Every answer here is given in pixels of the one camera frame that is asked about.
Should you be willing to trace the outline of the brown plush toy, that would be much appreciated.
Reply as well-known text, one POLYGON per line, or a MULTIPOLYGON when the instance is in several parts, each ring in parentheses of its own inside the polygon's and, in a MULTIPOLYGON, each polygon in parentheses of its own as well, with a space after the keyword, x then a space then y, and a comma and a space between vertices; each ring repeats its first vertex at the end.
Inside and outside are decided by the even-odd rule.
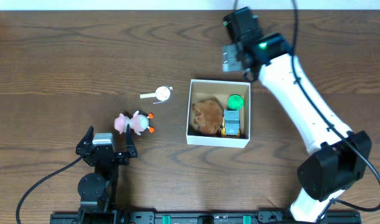
POLYGON ((216 100, 192 103, 193 123, 204 135, 215 135, 221 128, 223 110, 216 100))

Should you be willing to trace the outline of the pink white pig figurine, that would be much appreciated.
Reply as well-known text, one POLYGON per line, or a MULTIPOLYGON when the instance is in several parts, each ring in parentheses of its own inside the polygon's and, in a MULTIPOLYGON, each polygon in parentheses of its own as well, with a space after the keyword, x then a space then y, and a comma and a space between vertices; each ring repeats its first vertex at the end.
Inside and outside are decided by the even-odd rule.
POLYGON ((122 113, 114 120, 114 128, 119 132, 128 133, 127 126, 130 127, 137 135, 141 135, 141 132, 149 130, 151 133, 155 131, 155 128, 149 125, 149 120, 152 119, 154 115, 149 113, 148 115, 140 114, 139 111, 136 111, 132 118, 123 115, 122 113))

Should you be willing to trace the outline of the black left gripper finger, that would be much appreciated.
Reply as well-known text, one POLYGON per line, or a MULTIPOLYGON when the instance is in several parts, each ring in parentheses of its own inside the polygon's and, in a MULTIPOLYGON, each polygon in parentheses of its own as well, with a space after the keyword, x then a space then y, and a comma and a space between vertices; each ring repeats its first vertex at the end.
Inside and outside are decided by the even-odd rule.
POLYGON ((128 152, 135 151, 135 143, 131 135, 131 127, 129 124, 126 125, 126 140, 125 140, 126 149, 128 152))
POLYGON ((92 144, 93 140, 94 127, 90 126, 84 135, 84 137, 77 144, 77 149, 86 149, 89 145, 92 144))

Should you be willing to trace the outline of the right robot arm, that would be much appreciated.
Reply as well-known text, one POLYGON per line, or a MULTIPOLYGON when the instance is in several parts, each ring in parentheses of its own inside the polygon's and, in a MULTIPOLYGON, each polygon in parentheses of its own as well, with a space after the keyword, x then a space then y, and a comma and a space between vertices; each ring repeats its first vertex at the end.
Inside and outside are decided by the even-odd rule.
POLYGON ((290 214, 296 221, 317 222, 334 199, 363 178, 371 140, 337 117, 284 36, 264 35, 248 7, 225 16, 223 24, 242 68, 276 97, 303 139, 309 157, 297 169, 302 188, 290 214))

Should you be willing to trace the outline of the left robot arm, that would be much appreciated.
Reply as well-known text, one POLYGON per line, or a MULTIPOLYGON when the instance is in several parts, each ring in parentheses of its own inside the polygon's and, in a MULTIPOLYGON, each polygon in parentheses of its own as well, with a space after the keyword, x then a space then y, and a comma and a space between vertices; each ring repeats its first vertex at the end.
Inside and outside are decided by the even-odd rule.
POLYGON ((80 208, 86 212, 107 212, 115 204, 119 166, 128 165, 137 157, 137 149, 130 131, 126 133, 126 150, 114 151, 112 133, 94 133, 91 126, 76 146, 76 154, 94 168, 81 178, 78 193, 80 208))

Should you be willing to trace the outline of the yellow grey toy truck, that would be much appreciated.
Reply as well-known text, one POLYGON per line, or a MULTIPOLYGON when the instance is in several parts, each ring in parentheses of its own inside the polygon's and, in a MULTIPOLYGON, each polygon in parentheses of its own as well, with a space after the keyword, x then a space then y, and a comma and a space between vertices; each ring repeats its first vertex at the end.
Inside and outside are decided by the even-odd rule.
POLYGON ((221 136, 223 138, 239 138, 241 135, 238 110, 224 110, 221 124, 221 136))

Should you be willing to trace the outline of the green round toy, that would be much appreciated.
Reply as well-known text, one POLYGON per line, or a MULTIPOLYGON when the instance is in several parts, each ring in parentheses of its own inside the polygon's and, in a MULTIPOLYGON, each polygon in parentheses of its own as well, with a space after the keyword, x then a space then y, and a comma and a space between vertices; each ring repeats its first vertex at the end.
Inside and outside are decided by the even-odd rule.
POLYGON ((240 110, 244 106, 244 100, 240 95, 231 95, 228 98, 228 108, 231 110, 240 110))

